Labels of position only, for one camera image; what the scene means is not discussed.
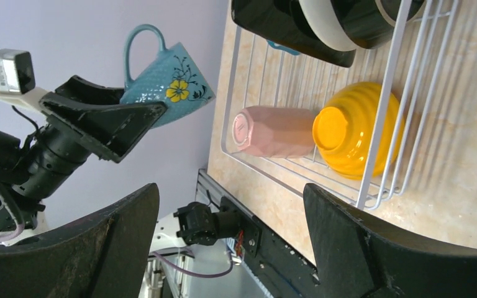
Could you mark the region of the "orange yellow bowl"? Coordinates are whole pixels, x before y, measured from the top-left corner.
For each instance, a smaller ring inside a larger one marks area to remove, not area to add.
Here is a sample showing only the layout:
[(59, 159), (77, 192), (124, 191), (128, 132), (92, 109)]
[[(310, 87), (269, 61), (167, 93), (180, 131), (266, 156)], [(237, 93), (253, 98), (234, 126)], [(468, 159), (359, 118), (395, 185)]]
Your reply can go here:
[(359, 82), (335, 93), (315, 117), (312, 137), (326, 165), (361, 180), (370, 150), (382, 85)]

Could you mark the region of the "white wire dish rack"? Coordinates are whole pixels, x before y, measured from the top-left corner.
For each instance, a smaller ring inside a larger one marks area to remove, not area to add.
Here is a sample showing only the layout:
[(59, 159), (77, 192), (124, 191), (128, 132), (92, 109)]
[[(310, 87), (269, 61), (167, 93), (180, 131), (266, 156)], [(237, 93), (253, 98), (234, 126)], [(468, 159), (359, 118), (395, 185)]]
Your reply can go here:
[[(350, 68), (292, 55), (232, 24), (222, 153), (297, 196), (305, 183), (315, 183), (357, 208), (375, 210), (404, 194), (414, 177), (429, 111), (447, 90), (445, 62), (459, 8), (461, 1), (429, 1), (419, 17), (394, 31), (389, 44), (357, 51)], [(302, 158), (254, 157), (232, 140), (235, 116), (243, 108), (261, 105), (317, 112), (337, 91), (363, 81), (382, 83), (383, 90), (370, 113), (370, 150), (359, 180), (337, 174), (317, 148)]]

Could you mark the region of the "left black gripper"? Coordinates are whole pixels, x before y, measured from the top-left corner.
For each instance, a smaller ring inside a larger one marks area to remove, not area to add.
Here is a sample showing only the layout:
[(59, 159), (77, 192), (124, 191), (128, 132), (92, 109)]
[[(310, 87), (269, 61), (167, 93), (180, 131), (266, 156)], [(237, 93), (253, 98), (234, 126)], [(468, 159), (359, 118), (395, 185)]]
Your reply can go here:
[(12, 189), (32, 200), (50, 197), (91, 154), (120, 163), (167, 111), (164, 102), (119, 104), (124, 88), (78, 75), (40, 100), (48, 124), (20, 167), (29, 177)]

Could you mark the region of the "white pink handled cup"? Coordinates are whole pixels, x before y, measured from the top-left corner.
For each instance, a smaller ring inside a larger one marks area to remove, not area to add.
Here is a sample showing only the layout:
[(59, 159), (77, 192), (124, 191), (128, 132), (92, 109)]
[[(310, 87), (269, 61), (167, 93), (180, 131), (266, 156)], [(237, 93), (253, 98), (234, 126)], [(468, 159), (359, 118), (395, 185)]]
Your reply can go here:
[(264, 158), (301, 158), (315, 147), (312, 126), (315, 113), (309, 109), (250, 106), (232, 123), (237, 149)]

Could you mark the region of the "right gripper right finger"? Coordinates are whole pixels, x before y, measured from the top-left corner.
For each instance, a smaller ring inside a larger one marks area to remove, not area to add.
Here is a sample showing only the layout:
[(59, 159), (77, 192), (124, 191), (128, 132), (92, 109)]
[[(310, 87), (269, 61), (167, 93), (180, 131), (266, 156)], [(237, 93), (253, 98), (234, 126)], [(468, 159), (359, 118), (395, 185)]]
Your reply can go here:
[(304, 186), (321, 297), (477, 297), (477, 249), (425, 237)]

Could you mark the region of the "blue white mug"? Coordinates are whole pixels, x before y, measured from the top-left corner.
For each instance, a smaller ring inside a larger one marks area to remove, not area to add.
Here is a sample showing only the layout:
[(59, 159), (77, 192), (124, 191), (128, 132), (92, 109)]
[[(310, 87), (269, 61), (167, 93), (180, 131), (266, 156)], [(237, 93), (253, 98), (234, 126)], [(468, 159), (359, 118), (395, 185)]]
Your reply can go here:
[[(129, 66), (130, 49), (135, 37), (144, 31), (157, 36), (158, 53), (133, 78)], [(215, 92), (182, 43), (166, 47), (163, 34), (151, 24), (138, 25), (130, 32), (124, 47), (124, 94), (121, 104), (164, 103), (166, 112), (153, 124), (155, 128), (192, 114), (215, 97)]]

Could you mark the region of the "blue rimmed bowl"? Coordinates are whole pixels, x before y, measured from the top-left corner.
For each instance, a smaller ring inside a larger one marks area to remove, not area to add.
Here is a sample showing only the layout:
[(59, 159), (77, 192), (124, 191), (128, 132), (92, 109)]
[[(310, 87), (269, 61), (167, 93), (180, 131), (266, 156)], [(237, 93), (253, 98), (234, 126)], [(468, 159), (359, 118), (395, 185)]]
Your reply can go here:
[(278, 43), (275, 43), (271, 40), (267, 40), (267, 43), (271, 48), (273, 48), (275, 50), (280, 50), (280, 51), (286, 52), (286, 53), (288, 53), (292, 56), (299, 56), (301, 54), (299, 51), (295, 51), (292, 48), (285, 47), (285, 46), (280, 45)]

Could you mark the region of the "dark red rimmed plate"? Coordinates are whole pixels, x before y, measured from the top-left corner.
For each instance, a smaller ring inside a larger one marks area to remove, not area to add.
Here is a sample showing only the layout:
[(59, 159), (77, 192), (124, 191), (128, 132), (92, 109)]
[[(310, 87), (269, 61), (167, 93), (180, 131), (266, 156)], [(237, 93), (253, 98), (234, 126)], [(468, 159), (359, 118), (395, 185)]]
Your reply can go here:
[(390, 41), (401, 0), (333, 0), (335, 15), (357, 46), (374, 49)]

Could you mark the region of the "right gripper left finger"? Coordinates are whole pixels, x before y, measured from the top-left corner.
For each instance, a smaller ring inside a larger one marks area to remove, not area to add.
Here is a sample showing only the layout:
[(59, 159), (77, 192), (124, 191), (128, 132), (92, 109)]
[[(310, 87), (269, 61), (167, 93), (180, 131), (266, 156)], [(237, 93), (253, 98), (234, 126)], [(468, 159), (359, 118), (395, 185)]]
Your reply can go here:
[(66, 225), (0, 245), (0, 297), (137, 297), (159, 205), (150, 183)]

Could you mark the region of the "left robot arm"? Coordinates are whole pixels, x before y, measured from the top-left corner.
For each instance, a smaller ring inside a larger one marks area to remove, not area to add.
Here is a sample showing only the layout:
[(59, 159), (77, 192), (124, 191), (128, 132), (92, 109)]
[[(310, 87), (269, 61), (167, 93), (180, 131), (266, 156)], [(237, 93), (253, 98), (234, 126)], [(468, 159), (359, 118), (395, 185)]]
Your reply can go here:
[(124, 93), (72, 76), (41, 99), (44, 126), (24, 140), (0, 131), (0, 242), (35, 229), (42, 201), (89, 156), (121, 162), (167, 110), (121, 104)]

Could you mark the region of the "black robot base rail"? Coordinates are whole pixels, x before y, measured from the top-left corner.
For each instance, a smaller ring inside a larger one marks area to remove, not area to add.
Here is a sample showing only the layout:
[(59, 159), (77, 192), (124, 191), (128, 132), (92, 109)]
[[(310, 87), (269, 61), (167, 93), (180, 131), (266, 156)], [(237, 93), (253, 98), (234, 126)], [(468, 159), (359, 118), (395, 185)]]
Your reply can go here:
[(231, 250), (243, 258), (272, 297), (321, 296), (317, 269), (312, 262), (204, 169), (198, 172), (196, 191), (209, 202), (192, 202), (173, 214), (180, 225), (176, 234), (187, 245), (210, 246), (220, 239), (231, 239)]

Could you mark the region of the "white plate red characters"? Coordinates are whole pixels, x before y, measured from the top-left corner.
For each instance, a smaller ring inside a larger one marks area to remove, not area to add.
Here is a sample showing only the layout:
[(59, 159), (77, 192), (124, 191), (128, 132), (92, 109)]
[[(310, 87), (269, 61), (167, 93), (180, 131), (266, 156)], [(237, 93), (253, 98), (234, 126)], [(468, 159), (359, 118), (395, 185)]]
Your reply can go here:
[(310, 28), (326, 46), (340, 52), (357, 49), (340, 25), (330, 0), (300, 0), (299, 4)]

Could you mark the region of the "square floral plate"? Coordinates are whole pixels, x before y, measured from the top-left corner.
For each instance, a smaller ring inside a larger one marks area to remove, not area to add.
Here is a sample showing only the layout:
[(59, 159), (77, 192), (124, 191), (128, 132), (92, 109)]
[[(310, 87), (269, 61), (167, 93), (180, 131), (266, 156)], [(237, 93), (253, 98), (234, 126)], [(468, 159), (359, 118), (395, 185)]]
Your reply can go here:
[(298, 1), (232, 0), (232, 20), (241, 28), (299, 53), (349, 68), (355, 51), (328, 47), (310, 28)]

